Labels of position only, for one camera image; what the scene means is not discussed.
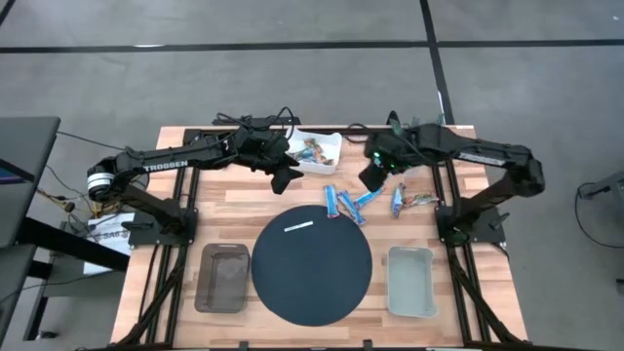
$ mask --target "wooden tabletop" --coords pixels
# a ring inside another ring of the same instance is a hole
[[[157,148],[180,146],[184,129],[162,128]],[[472,126],[453,126],[451,129],[459,135],[475,137]],[[409,178],[403,175],[391,177],[388,190],[362,210],[367,220],[363,231],[372,253],[372,278],[363,301],[346,318],[325,327],[290,324],[262,304],[251,279],[247,307],[240,313],[211,314],[195,310],[200,258],[207,244],[245,244],[251,252],[262,228],[275,215],[295,206],[323,205],[324,185],[334,184],[336,189],[349,190],[353,196],[366,192],[358,179],[358,173],[369,162],[362,151],[363,145],[343,141],[334,175],[306,174],[292,181],[282,195],[272,193],[269,176],[261,172],[252,173],[243,167],[230,166],[222,171],[200,173],[196,202],[200,219],[195,243],[190,246],[186,261],[174,347],[238,347],[242,340],[248,341],[251,347],[359,347],[368,338],[375,346],[388,347],[462,344],[447,254],[437,238],[433,215],[435,205],[404,210],[399,219],[390,215],[390,193],[396,183],[403,181],[407,194],[435,192],[431,171],[426,167],[417,168]],[[454,165],[462,196],[472,196],[488,186],[483,166],[461,161],[456,161]],[[446,171],[442,170],[442,176],[446,197],[451,199]],[[148,190],[160,198],[171,197],[175,178],[175,171],[152,174]],[[190,171],[187,171],[183,189],[188,189],[189,179]],[[180,204],[185,206],[185,201],[186,198],[182,197]],[[385,257],[393,246],[421,247],[433,251],[434,290],[439,308],[437,317],[399,317],[388,312]],[[112,341],[125,336],[137,321],[152,250],[153,247],[141,247],[132,253]],[[475,244],[473,250],[485,300],[512,333],[526,338],[507,258],[489,244]],[[175,257],[176,254],[172,254],[170,267],[174,265]],[[157,256],[146,305],[153,296],[159,261]],[[479,339],[474,307],[470,298],[465,296],[472,335],[474,339]],[[164,339],[169,306],[169,300],[166,300],[161,310],[157,341]]]

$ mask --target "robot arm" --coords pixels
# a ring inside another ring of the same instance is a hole
[[[360,180],[371,191],[378,189],[388,174],[399,174],[410,167],[432,166],[447,159],[459,159],[507,170],[505,176],[470,199],[454,204],[451,224],[469,230],[480,213],[514,197],[530,197],[544,190],[541,163],[530,150],[520,145],[458,136],[451,130],[426,124],[369,137],[365,156],[370,164],[360,173]]]
[[[161,200],[131,185],[137,176],[186,167],[219,170],[238,164],[273,175],[273,192],[284,192],[292,179],[303,176],[292,170],[298,162],[289,157],[288,140],[268,129],[241,126],[234,133],[205,136],[180,147],[161,150],[127,149],[91,167],[88,174],[89,198],[105,204],[122,203],[153,215],[163,232],[177,233],[184,225],[185,210],[173,199]]]

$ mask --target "clear plastic tray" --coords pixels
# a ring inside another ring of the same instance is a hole
[[[195,309],[236,313],[245,307],[250,252],[240,244],[208,244],[202,251]]]

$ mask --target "rectangular tray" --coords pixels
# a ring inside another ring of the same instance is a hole
[[[433,252],[392,247],[388,252],[388,310],[398,316],[432,318],[438,314],[433,294]]]
[[[208,244],[202,251],[195,309],[236,313],[245,307],[250,252],[240,244]]]

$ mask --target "circular mat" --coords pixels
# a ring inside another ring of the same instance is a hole
[[[264,305],[302,326],[324,326],[353,311],[371,281],[371,248],[360,227],[324,206],[279,214],[262,230],[252,278]]]

